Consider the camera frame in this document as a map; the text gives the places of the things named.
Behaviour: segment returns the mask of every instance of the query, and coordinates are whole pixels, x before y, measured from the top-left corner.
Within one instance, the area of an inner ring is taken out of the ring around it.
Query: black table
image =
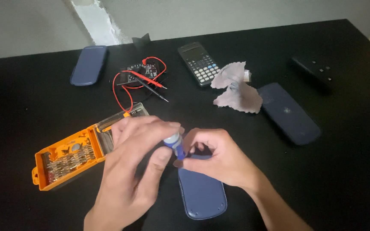
[[[213,105],[222,91],[199,88],[177,53],[178,47],[193,41],[201,42],[219,66],[247,61],[256,88],[280,83],[318,123],[322,136],[295,147],[264,112],[246,114]],[[143,104],[151,115],[178,121],[187,130],[226,129],[315,229],[370,229],[370,42],[347,20],[159,40],[143,49],[123,44],[109,50],[102,79],[88,87],[69,84],[80,50],[0,59],[0,230],[82,229],[103,163],[57,190],[40,192],[31,180],[34,154],[119,112],[108,80],[121,67],[147,56],[159,57],[168,66],[164,95],[170,103],[150,97]],[[289,58],[299,53],[328,61],[335,83],[331,95],[320,94],[287,67]],[[119,95],[128,105],[125,93]],[[223,215],[191,220],[183,209],[177,169],[169,165],[157,202],[130,228],[263,229],[248,195],[236,187],[225,190],[228,209]]]

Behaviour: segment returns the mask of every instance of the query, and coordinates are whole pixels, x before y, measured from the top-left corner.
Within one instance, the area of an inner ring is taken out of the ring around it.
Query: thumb
[[[159,182],[172,155],[172,149],[160,147],[154,151],[149,159],[148,166],[138,184],[138,192],[150,200],[155,201],[158,195]]]
[[[213,171],[212,159],[199,160],[193,158],[185,158],[182,161],[182,168],[211,176]]]

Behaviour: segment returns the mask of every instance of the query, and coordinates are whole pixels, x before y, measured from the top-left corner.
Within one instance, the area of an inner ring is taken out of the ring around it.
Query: peeling wall paint
[[[96,45],[109,46],[130,42],[100,1],[71,0],[71,3]]]

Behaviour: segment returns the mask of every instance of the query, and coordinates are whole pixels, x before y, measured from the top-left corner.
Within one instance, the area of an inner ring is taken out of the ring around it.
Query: calculator screen
[[[198,46],[185,51],[184,55],[190,60],[200,60],[203,57],[203,52],[204,50],[200,46]]]

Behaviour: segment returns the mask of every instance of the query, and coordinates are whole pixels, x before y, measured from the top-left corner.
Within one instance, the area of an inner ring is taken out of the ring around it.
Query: white wall
[[[102,0],[128,37],[151,40],[349,19],[370,36],[370,0]]]
[[[0,58],[88,45],[63,1],[0,0]]]

